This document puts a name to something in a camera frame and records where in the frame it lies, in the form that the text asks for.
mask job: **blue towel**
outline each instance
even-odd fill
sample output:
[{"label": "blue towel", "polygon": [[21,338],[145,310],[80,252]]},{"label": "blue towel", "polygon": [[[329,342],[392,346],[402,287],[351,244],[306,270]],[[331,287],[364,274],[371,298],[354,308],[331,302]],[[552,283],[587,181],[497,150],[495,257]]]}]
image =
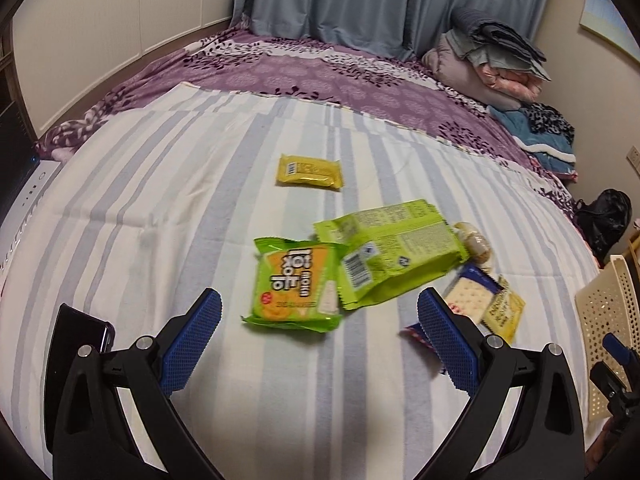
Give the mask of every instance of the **blue towel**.
[{"label": "blue towel", "polygon": [[529,126],[529,119],[521,111],[501,112],[489,106],[491,115],[502,126],[507,128],[524,151],[529,153],[546,153],[563,162],[573,164],[575,162],[574,150],[565,137],[550,133],[535,134]]},{"label": "blue towel", "polygon": [[575,169],[573,164],[563,162],[559,158],[555,158],[554,156],[547,155],[546,153],[532,153],[532,155],[536,157],[540,165],[543,168],[545,168],[545,170],[551,171],[552,173],[556,173],[556,176],[559,176],[559,174],[563,174],[563,175],[575,174]]}]

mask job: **bed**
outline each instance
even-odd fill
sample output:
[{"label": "bed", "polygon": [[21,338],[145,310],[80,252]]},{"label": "bed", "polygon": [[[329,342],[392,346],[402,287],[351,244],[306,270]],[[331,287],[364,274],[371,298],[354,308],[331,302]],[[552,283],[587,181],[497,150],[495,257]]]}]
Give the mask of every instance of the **bed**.
[{"label": "bed", "polygon": [[[58,305],[110,320],[124,348],[213,286],[222,323],[172,402],[226,478],[413,478],[468,399],[400,333],[416,321],[419,290],[325,336],[254,330],[240,317],[254,238],[305,239],[316,221],[417,198],[491,241],[496,272],[527,303],[514,346],[562,345],[587,427],[574,295],[598,267],[571,197],[483,107],[422,67],[235,29],[149,66],[84,120],[52,130],[40,151],[68,162],[2,294],[0,411],[48,474],[43,370]],[[276,186],[282,153],[339,159],[345,187]],[[159,465],[123,402],[141,452]],[[497,425],[478,465],[507,427]]]}]

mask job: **beige basket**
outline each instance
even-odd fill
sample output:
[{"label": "beige basket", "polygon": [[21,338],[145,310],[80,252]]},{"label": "beige basket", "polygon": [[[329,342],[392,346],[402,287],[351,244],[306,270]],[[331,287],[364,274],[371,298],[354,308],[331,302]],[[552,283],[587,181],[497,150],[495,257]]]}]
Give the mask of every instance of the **beige basket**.
[{"label": "beige basket", "polygon": [[[628,388],[622,367],[602,347],[602,338],[613,332],[626,346],[640,348],[638,298],[625,259],[612,256],[602,272],[575,295],[575,306],[580,316],[588,369],[597,361],[604,361]],[[609,415],[607,399],[590,381],[589,421]]]}]

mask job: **barcode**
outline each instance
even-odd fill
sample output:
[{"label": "barcode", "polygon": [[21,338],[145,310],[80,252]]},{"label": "barcode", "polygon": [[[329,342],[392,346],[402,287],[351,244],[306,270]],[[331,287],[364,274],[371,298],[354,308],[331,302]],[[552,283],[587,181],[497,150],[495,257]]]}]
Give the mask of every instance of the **barcode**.
[{"label": "barcode", "polygon": [[360,259],[360,254],[351,253],[342,260],[344,270],[347,272],[347,276],[351,282],[353,288],[360,288],[361,286],[371,283],[373,278],[367,266]]}]

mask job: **pink blanket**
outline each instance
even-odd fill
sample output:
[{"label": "pink blanket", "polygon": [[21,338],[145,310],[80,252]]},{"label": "pink blanket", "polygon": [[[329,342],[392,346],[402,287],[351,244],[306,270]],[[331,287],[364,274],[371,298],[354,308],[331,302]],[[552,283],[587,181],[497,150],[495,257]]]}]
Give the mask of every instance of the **pink blanket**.
[{"label": "pink blanket", "polygon": [[520,101],[535,102],[542,90],[542,79],[529,72],[494,68],[488,63],[477,66],[476,72],[489,88]]}]

